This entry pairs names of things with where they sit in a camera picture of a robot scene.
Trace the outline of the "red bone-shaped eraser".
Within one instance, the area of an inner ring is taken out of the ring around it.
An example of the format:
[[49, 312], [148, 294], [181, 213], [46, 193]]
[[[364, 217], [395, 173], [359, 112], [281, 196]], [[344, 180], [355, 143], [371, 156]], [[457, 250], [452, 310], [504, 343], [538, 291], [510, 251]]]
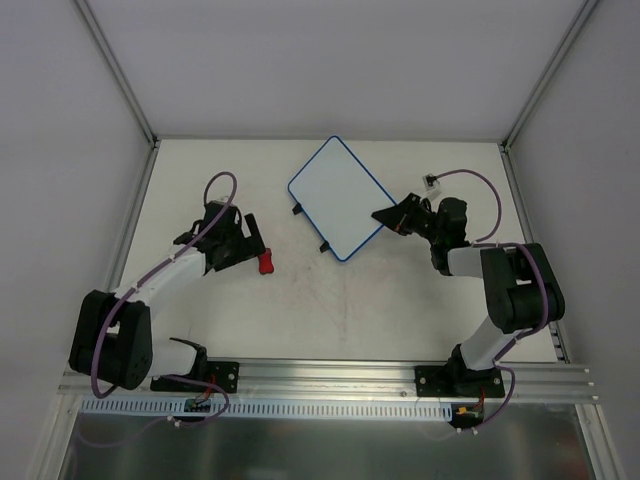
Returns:
[[272, 260], [272, 251], [270, 248], [266, 248], [265, 251], [257, 256], [259, 263], [259, 273], [261, 275], [270, 275], [275, 271], [275, 267]]

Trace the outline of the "blue framed whiteboard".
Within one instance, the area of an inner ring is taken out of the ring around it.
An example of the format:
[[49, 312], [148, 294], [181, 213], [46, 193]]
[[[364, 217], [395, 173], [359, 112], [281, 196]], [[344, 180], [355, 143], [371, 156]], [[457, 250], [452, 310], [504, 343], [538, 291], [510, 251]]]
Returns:
[[395, 199], [351, 148], [329, 137], [294, 174], [287, 191], [295, 210], [309, 220], [322, 239], [322, 251], [349, 261], [382, 229], [372, 217]]

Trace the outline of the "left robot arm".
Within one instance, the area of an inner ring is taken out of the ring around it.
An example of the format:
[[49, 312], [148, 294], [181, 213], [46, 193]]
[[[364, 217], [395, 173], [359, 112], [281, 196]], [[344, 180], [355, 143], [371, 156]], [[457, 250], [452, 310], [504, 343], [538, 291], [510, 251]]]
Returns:
[[68, 360], [73, 371], [125, 390], [145, 380], [164, 392], [205, 391], [221, 383], [204, 346], [176, 337], [157, 340], [152, 323], [173, 296], [209, 273], [250, 260], [257, 260], [261, 274], [274, 267], [253, 214], [221, 201], [204, 209], [150, 272], [131, 285], [84, 297]]

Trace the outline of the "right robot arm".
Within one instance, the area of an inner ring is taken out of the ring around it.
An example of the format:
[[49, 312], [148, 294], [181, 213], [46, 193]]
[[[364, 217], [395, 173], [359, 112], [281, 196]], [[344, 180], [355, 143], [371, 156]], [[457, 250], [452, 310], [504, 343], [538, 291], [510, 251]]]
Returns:
[[542, 246], [469, 242], [467, 204], [452, 197], [433, 208], [427, 199], [409, 194], [371, 216], [401, 236], [426, 239], [432, 265], [441, 275], [477, 278], [483, 285], [486, 318], [453, 348], [444, 365], [415, 367], [417, 396], [504, 397], [500, 361], [517, 342], [565, 313], [564, 296]]

